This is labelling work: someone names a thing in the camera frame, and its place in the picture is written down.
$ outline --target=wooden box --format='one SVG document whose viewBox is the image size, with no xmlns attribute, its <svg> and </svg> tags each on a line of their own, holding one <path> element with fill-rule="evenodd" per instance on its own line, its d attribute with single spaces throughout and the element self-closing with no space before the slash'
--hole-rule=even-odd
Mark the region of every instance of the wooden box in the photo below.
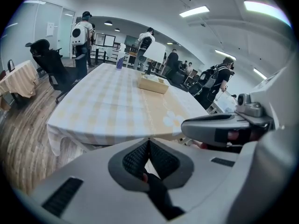
<svg viewBox="0 0 299 224">
<path fill-rule="evenodd" d="M 164 83 L 163 79 L 159 79 L 159 82 L 152 81 L 147 78 L 145 78 L 146 74 L 140 73 L 140 76 L 138 78 L 138 88 L 153 91 L 161 94 L 165 94 L 168 90 L 168 85 Z"/>
</svg>

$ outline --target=ceiling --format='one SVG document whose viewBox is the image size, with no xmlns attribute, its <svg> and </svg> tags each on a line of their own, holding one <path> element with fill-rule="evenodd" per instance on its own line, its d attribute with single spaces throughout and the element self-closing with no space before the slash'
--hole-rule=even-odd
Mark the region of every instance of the ceiling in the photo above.
<svg viewBox="0 0 299 224">
<path fill-rule="evenodd" d="M 269 76 L 295 51 L 292 29 L 280 20 L 247 11 L 245 0 L 50 0 L 95 16 L 114 17 L 153 27 L 183 45 L 207 67 L 221 62 L 215 49 L 237 58 L 249 75 L 254 67 Z M 251 0 L 277 7 L 273 0 Z M 182 18 L 181 12 L 207 6 L 209 13 Z"/>
</svg>

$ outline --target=checkered tablecloth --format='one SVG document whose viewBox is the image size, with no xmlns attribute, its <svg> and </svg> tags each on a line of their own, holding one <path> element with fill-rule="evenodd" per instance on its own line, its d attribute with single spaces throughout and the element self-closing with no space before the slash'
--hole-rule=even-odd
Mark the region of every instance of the checkered tablecloth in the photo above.
<svg viewBox="0 0 299 224">
<path fill-rule="evenodd" d="M 0 108 L 7 110 L 9 105 L 1 96 L 6 93 L 18 93 L 23 97 L 30 98 L 36 94 L 35 87 L 38 85 L 38 74 L 30 60 L 15 66 L 0 81 Z"/>
<path fill-rule="evenodd" d="M 144 137 L 175 140 L 183 137 L 180 125 L 185 119 L 207 115 L 190 93 L 173 86 L 164 95 L 139 89 L 139 75 L 103 63 L 82 79 L 47 123 L 53 153 L 60 155 L 63 137 L 95 145 Z"/>
</svg>

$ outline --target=fluorescent light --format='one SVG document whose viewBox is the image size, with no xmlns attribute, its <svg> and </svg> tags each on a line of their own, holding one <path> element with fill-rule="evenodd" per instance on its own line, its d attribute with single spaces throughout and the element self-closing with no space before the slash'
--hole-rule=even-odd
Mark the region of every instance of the fluorescent light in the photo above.
<svg viewBox="0 0 299 224">
<path fill-rule="evenodd" d="M 244 4 L 248 11 L 267 14 L 269 16 L 280 19 L 281 21 L 283 21 L 284 23 L 292 27 L 290 21 L 288 20 L 284 12 L 281 11 L 279 8 L 272 7 L 270 5 L 259 3 L 259 2 L 252 2 L 252 1 L 244 1 Z"/>
<path fill-rule="evenodd" d="M 183 13 L 180 14 L 180 16 L 187 17 L 187 16 L 191 16 L 191 15 L 194 15 L 194 14 L 198 14 L 198 13 L 206 13 L 206 12 L 209 12 L 209 11 L 210 10 L 206 6 L 203 6 L 203 7 L 198 7 L 198 8 L 189 10 L 187 12 L 183 12 Z"/>
<path fill-rule="evenodd" d="M 236 61 L 236 58 L 235 58 L 234 56 L 231 56 L 231 55 L 229 55 L 229 54 L 226 54 L 226 53 L 224 53 L 224 52 L 222 52 L 222 51 L 218 51 L 218 50 L 215 50 L 215 51 L 216 51 L 216 53 L 219 53 L 219 54 L 221 54 L 221 55 L 230 57 L 230 58 L 232 58 L 233 60 Z"/>
<path fill-rule="evenodd" d="M 264 80 L 267 79 L 265 75 L 263 75 L 261 72 L 259 72 L 256 68 L 253 69 L 253 71 L 258 74 L 260 77 L 262 77 Z"/>
<path fill-rule="evenodd" d="M 8 25 L 8 26 L 5 27 L 4 29 L 7 29 L 7 28 L 12 27 L 12 26 L 17 25 L 17 24 L 18 24 L 18 23 L 14 23 L 14 24 Z"/>
<path fill-rule="evenodd" d="M 46 2 L 40 1 L 40 0 L 26 0 L 23 1 L 23 3 L 38 3 L 38 4 L 46 4 Z"/>
</svg>

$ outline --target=whiteboard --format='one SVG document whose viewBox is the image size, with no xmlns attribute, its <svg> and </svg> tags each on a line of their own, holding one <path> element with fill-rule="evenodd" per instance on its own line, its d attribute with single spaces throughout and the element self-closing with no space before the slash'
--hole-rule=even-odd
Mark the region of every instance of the whiteboard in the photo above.
<svg viewBox="0 0 299 224">
<path fill-rule="evenodd" d="M 115 36 L 105 35 L 104 46 L 105 47 L 113 47 L 114 41 L 115 41 Z"/>
</svg>

